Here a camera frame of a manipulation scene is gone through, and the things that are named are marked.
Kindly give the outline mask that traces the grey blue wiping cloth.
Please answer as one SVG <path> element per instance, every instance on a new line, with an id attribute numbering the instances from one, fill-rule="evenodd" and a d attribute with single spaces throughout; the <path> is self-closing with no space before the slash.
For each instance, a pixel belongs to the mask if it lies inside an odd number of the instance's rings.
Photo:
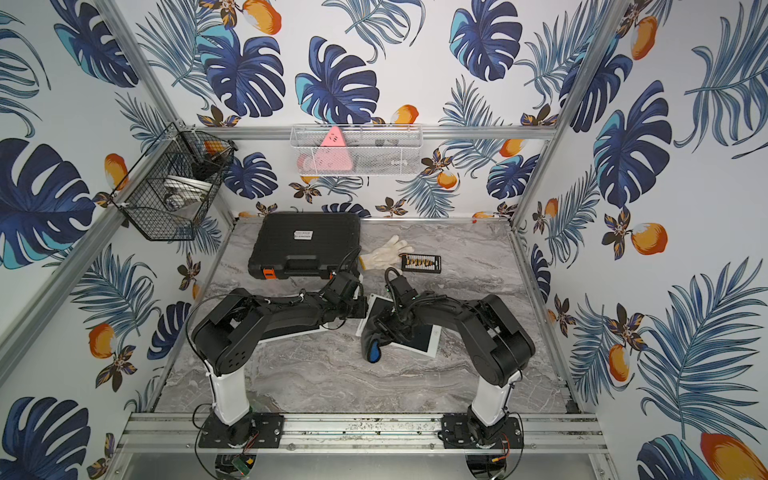
<path id="1" fill-rule="evenodd" d="M 395 340 L 393 319 L 392 311 L 370 315 L 366 319 L 361 334 L 361 350 L 364 359 L 369 363 L 379 362 L 382 358 L 381 349 Z"/>

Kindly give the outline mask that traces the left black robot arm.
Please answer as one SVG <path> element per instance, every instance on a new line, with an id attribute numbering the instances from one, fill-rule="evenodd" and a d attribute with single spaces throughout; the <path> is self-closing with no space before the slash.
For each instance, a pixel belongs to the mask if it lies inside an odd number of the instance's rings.
<path id="1" fill-rule="evenodd" d="M 213 394 L 212 412 L 197 441 L 200 447 L 247 449 L 255 439 L 261 416 L 248 400 L 244 367 L 265 334 L 323 328 L 364 316 L 367 299 L 359 253 L 359 248 L 351 250 L 317 291 L 265 297 L 234 289 L 195 327 L 190 347 L 203 362 Z"/>

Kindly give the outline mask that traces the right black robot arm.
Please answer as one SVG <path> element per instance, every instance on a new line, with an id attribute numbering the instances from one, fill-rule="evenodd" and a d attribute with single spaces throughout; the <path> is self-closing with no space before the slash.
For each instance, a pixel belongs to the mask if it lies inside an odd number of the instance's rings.
<path id="1" fill-rule="evenodd" d="M 503 438 L 511 390 L 536 353 L 530 335 L 495 294 L 461 300 L 431 291 L 419 293 L 393 267 L 385 270 L 384 280 L 392 305 L 369 313 L 361 335 L 363 358 L 378 362 L 384 346 L 407 340 L 421 326 L 458 333 L 479 375 L 467 410 L 469 439 L 478 448 L 495 446 Z"/>

